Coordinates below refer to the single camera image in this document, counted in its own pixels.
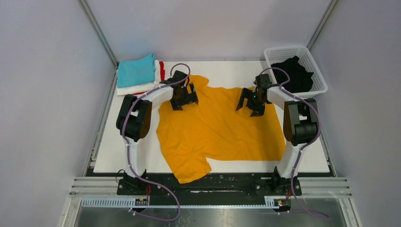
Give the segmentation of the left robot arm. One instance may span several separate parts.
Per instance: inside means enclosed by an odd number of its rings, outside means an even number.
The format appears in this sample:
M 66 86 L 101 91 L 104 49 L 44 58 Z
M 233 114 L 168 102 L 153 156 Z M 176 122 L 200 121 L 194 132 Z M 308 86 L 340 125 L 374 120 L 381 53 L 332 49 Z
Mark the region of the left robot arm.
M 149 133 L 153 109 L 164 102 L 169 102 L 174 111 L 183 110 L 184 105 L 199 103 L 188 73 L 176 70 L 171 78 L 154 89 L 139 96 L 126 95 L 117 116 L 116 128 L 127 150 L 127 167 L 119 186 L 129 188 L 135 194 L 142 194 L 149 188 L 142 141 Z

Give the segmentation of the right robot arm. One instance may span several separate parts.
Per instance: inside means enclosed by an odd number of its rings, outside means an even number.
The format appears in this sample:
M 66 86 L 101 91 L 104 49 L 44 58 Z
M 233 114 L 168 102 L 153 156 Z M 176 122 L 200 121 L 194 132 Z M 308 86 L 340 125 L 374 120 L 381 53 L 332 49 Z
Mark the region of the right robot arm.
M 300 195 L 301 191 L 296 189 L 298 166 L 306 148 L 321 134 L 317 103 L 313 98 L 300 98 L 282 85 L 272 83 L 268 74 L 256 76 L 254 83 L 255 88 L 242 89 L 236 110 L 246 106 L 252 117 L 263 116 L 266 104 L 275 104 L 284 112 L 285 151 L 267 188 L 278 195 Z

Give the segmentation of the yellow t-shirt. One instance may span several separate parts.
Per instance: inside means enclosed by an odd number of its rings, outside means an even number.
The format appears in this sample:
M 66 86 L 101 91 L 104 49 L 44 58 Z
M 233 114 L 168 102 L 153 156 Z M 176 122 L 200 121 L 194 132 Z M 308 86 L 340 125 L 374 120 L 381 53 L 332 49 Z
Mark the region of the yellow t-shirt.
M 285 140 L 274 105 L 253 117 L 248 108 L 236 109 L 241 88 L 209 87 L 203 76 L 191 75 L 198 103 L 159 108 L 157 136 L 161 152 L 179 183 L 208 174 L 208 159 L 219 161 L 279 161 Z

